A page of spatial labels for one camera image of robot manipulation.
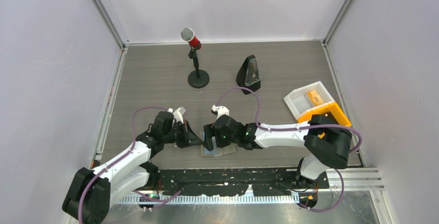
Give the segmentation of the grey card holder wallet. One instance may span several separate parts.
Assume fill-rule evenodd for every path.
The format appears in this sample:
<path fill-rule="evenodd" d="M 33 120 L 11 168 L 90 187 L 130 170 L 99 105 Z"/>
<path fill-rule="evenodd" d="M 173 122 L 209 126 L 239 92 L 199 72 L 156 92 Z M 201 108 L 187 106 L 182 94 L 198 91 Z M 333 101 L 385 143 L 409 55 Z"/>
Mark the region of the grey card holder wallet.
<path fill-rule="evenodd" d="M 220 148 L 216 144 L 216 137 L 212 137 L 212 143 L 214 145 L 214 149 L 209 151 L 204 146 L 201 147 L 201 156 L 203 157 L 219 157 L 224 156 L 228 154 L 233 154 L 237 152 L 236 146 L 234 144 L 231 144 L 229 146 L 226 146 L 224 148 Z"/>

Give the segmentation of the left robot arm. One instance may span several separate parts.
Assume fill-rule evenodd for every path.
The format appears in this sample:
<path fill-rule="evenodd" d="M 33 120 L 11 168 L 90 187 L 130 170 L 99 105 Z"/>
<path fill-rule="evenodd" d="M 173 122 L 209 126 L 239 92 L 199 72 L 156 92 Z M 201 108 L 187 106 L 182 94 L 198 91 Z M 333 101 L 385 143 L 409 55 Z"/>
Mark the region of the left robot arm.
<path fill-rule="evenodd" d="M 184 107 L 159 110 L 150 128 L 136 135 L 128 148 L 100 166 L 83 167 L 75 173 L 62 211 L 80 223 L 102 223 L 109 209 L 124 196 L 141 187 L 152 190 L 158 185 L 158 168 L 150 159 L 165 144 L 187 147 L 193 144 L 191 139 L 202 143 L 185 121 Z"/>

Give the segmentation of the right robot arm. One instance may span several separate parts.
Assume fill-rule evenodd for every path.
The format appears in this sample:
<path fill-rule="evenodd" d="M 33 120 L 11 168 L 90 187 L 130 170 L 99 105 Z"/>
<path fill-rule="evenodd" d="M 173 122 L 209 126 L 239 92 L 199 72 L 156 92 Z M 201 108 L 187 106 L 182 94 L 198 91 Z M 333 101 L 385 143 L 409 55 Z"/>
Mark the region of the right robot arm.
<path fill-rule="evenodd" d="M 300 187 L 309 188 L 327 169 L 347 168 L 351 141 L 349 127 L 324 115 L 288 125 L 243 124 L 221 115 L 204 126 L 203 147 L 208 151 L 232 144 L 248 151 L 274 146 L 306 148 L 310 154 L 299 161 L 295 179 Z"/>

